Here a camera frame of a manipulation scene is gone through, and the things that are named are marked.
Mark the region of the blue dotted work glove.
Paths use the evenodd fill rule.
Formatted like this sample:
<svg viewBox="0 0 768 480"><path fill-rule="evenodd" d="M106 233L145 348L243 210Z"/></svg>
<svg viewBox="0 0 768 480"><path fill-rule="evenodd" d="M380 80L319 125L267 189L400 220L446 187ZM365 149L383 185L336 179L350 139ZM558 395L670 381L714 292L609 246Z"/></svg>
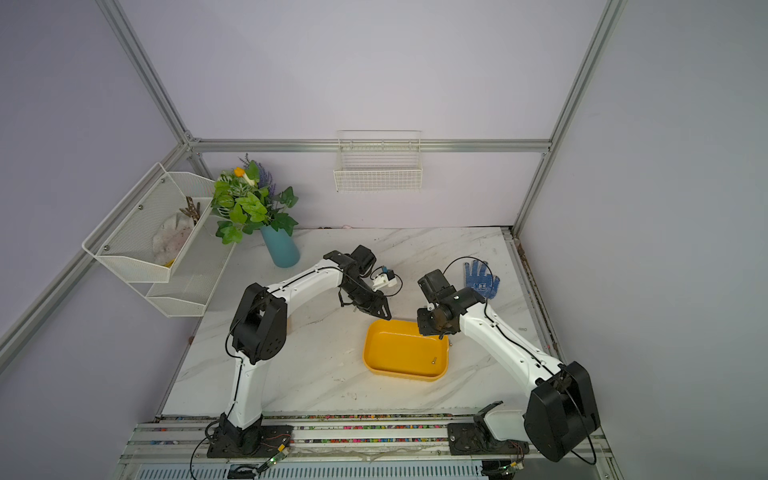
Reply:
<svg viewBox="0 0 768 480"><path fill-rule="evenodd" d="M466 287L472 288L485 299L492 300L498 293L500 278L479 259L464 263L464 280Z"/></svg>

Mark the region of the yellow plastic storage box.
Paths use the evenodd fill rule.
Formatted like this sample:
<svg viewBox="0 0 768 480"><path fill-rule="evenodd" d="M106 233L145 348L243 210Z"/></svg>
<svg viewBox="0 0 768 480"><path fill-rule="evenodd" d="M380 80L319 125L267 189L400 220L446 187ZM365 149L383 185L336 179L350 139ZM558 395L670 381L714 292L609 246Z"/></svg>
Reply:
<svg viewBox="0 0 768 480"><path fill-rule="evenodd" d="M447 338L422 336L414 322L380 319L368 328L362 358L374 374L433 382L447 372L449 352Z"/></svg>

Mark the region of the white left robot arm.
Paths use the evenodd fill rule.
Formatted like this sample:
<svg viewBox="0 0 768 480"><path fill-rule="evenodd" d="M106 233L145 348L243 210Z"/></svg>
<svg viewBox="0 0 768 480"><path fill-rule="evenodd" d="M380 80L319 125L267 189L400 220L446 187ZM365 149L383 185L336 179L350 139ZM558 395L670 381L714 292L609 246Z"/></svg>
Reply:
<svg viewBox="0 0 768 480"><path fill-rule="evenodd" d="M374 318L390 320L388 296L367 281L376 256L360 245L351 253L333 250L309 269L268 286L249 285L237 306L225 350L240 360L226 419L246 430L262 418L262 396L269 362L284 347L287 324L295 310L335 290L342 306L352 306Z"/></svg>

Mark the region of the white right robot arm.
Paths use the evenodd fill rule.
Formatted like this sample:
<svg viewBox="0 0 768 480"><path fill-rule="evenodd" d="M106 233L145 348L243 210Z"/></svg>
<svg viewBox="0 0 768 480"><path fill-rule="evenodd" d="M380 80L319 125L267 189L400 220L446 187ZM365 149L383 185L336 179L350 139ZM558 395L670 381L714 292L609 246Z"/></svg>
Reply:
<svg viewBox="0 0 768 480"><path fill-rule="evenodd" d="M497 452L505 442L525 442L544 458L558 462L601 427L588 371L578 362L552 357L518 335L470 287L456 289L443 272L418 280L427 305L417 310L423 336L463 334L483 347L522 389L527 406L510 410L493 402L451 434L459 454Z"/></svg>

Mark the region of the teal vase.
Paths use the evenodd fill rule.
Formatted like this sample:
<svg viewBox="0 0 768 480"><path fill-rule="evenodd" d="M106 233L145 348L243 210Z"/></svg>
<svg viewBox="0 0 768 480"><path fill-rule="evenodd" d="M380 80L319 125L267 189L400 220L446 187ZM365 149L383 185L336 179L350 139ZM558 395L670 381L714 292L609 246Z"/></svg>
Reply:
<svg viewBox="0 0 768 480"><path fill-rule="evenodd" d="M293 238L282 229L264 226L260 233L273 263L279 268L291 268L300 260L300 252Z"/></svg>

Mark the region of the green artificial plant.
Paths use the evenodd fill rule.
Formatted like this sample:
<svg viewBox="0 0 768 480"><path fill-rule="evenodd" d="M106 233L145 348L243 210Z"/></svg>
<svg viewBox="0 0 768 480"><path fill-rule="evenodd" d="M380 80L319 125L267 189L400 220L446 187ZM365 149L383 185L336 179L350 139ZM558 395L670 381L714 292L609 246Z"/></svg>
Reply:
<svg viewBox="0 0 768 480"><path fill-rule="evenodd" d="M224 245L239 244L262 228L292 237L298 222L289 210L299 200L293 187L279 191L272 174L248 154L240 162L223 171L214 183L212 211L219 217L216 236Z"/></svg>

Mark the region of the brown twigs in shelf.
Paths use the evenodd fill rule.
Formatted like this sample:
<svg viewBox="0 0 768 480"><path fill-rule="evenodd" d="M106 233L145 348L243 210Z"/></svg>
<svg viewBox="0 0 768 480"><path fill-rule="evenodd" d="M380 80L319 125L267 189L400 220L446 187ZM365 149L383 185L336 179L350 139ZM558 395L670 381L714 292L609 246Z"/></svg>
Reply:
<svg viewBox="0 0 768 480"><path fill-rule="evenodd" d="M196 225L201 219L201 204L199 202L195 202L194 199L190 196L186 196L185 200L186 206L184 208L180 208L179 212L189 218L192 223Z"/></svg>

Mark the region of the white cloth in shelf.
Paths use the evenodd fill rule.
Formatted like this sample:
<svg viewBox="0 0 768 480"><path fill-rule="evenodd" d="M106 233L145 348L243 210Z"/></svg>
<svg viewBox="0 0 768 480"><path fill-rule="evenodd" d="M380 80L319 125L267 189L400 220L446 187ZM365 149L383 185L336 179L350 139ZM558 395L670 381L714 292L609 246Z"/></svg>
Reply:
<svg viewBox="0 0 768 480"><path fill-rule="evenodd" d="M154 262L171 265L178 257L194 229L192 221L182 213L168 217L152 238Z"/></svg>

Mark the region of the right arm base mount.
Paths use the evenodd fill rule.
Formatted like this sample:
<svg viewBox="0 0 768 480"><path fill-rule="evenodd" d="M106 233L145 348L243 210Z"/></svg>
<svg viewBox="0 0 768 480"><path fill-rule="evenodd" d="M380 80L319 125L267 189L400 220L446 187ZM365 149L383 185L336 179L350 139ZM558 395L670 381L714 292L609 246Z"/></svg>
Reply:
<svg viewBox="0 0 768 480"><path fill-rule="evenodd" d="M530 452L524 440L499 440L493 436L485 417L502 401L493 402L473 415L471 422L449 423L447 437L452 455L515 455L524 457Z"/></svg>

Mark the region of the aluminium rail platform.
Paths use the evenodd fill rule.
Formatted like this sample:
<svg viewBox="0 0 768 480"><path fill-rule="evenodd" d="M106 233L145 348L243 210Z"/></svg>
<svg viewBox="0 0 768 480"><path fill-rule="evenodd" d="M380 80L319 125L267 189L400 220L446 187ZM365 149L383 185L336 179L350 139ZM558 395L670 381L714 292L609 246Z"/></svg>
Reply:
<svg viewBox="0 0 768 480"><path fill-rule="evenodd" d="M459 437L469 414L269 415L256 453L216 452L213 419L160 417L135 427L114 479L619 479L595 434L560 462L531 444L481 451Z"/></svg>

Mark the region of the white mesh wall shelf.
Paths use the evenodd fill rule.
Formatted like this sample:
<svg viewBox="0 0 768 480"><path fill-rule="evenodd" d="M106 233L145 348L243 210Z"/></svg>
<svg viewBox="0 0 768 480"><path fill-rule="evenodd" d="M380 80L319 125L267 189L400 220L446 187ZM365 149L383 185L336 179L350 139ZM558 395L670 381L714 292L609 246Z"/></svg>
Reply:
<svg viewBox="0 0 768 480"><path fill-rule="evenodd" d="M155 164L82 249L164 316L202 317L234 247L216 236L214 182Z"/></svg>

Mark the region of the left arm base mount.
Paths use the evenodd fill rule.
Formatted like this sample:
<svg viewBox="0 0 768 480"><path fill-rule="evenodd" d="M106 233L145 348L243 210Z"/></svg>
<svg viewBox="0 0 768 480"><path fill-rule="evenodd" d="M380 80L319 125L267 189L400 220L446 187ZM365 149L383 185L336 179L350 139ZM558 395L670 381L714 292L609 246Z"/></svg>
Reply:
<svg viewBox="0 0 768 480"><path fill-rule="evenodd" d="M247 428L236 427L225 413L214 426L206 433L208 458L270 458L289 447L293 434L291 425L263 426L261 419Z"/></svg>

